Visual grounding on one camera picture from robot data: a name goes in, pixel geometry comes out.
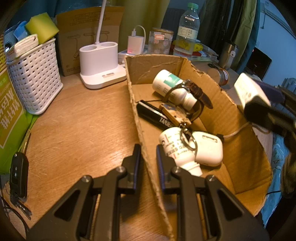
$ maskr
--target bottle cap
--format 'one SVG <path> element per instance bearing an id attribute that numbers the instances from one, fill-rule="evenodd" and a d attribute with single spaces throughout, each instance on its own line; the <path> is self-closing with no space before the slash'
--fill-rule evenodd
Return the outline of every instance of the bottle cap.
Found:
<path id="1" fill-rule="evenodd" d="M 200 164 L 196 163 L 195 161 L 187 162 L 186 164 L 181 166 L 183 169 L 187 170 L 194 176 L 201 176 L 202 170 L 200 168 Z"/>
<path id="2" fill-rule="evenodd" d="M 192 7 L 192 8 L 195 8 L 196 10 L 198 9 L 198 5 L 193 2 L 188 3 L 187 7 Z"/>

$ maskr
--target glass jar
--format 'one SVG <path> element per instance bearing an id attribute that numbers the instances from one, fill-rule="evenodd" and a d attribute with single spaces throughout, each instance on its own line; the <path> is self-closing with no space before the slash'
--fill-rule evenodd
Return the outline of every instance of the glass jar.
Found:
<path id="1" fill-rule="evenodd" d="M 149 33 L 147 54 L 169 54 L 174 32 L 162 28 L 152 28 Z"/>

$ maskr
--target white pill bottle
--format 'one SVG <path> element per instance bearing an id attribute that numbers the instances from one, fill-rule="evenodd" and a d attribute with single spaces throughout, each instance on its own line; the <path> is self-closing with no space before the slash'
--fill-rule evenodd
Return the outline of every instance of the white pill bottle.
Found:
<path id="1" fill-rule="evenodd" d="M 160 95 L 165 96 L 165 94 L 171 88 L 182 82 L 183 80 L 178 76 L 175 76 L 166 69 L 163 69 L 154 78 L 152 88 Z M 192 94 L 188 93 L 187 90 L 180 88 L 172 91 L 169 101 L 175 105 L 182 105 L 184 109 L 190 111 L 194 107 L 197 100 Z"/>
<path id="2" fill-rule="evenodd" d="M 158 140 L 167 156 L 172 157 L 177 166 L 184 168 L 194 176 L 201 176 L 199 163 L 195 162 L 193 151 L 189 150 L 181 141 L 181 128 L 171 127 L 160 134 Z"/>

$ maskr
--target wall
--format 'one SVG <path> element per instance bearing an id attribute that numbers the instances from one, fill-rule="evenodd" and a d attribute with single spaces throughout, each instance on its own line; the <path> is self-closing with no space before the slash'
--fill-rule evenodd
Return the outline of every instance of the wall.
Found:
<path id="1" fill-rule="evenodd" d="M 265 7 L 284 20 L 284 17 L 271 2 Z M 268 15 L 265 17 L 264 29 L 261 29 L 263 20 L 264 13 L 260 13 L 256 47 L 272 59 L 263 81 L 271 85 L 281 85 L 285 78 L 296 78 L 296 39 Z"/>

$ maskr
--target black marker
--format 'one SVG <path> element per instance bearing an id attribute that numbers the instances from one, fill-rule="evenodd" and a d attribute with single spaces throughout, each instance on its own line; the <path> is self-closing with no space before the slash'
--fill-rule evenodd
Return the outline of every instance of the black marker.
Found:
<path id="1" fill-rule="evenodd" d="M 161 129 L 168 129 L 174 127 L 174 124 L 169 121 L 169 119 L 161 113 L 161 111 L 154 107 L 153 105 L 141 100 L 137 104 L 137 111 L 140 117 L 152 122 Z"/>

